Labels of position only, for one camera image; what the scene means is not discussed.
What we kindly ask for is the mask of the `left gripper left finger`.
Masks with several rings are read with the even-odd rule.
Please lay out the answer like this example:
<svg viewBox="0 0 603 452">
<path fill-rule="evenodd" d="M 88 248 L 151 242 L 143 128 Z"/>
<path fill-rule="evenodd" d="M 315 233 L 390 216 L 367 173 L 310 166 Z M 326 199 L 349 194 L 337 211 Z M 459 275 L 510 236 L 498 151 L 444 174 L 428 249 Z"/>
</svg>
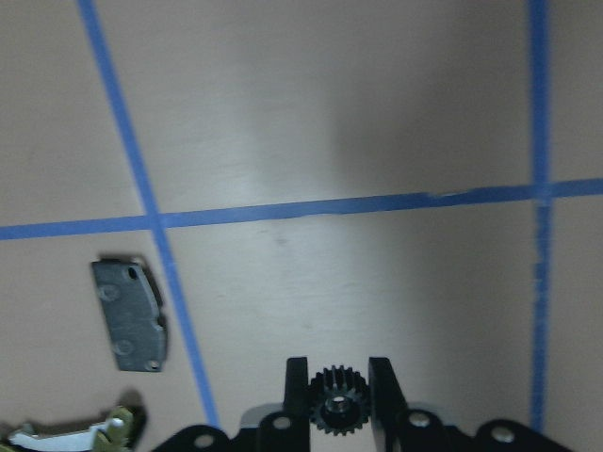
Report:
<svg viewBox="0 0 603 452">
<path fill-rule="evenodd" d="M 283 411 L 291 421 L 287 433 L 287 451 L 308 452 L 310 446 L 310 402 L 306 357 L 286 360 Z"/>
</svg>

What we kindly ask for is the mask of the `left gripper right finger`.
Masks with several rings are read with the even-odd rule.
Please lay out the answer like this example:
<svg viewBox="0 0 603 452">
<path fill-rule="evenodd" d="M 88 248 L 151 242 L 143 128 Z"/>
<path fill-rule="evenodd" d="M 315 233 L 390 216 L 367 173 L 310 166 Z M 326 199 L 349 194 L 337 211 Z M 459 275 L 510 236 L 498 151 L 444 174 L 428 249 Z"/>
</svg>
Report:
<svg viewBox="0 0 603 452">
<path fill-rule="evenodd" d="M 400 389 L 389 359 L 368 359 L 370 390 L 370 424 L 377 451 L 400 451 L 399 418 L 407 410 L 407 402 Z"/>
</svg>

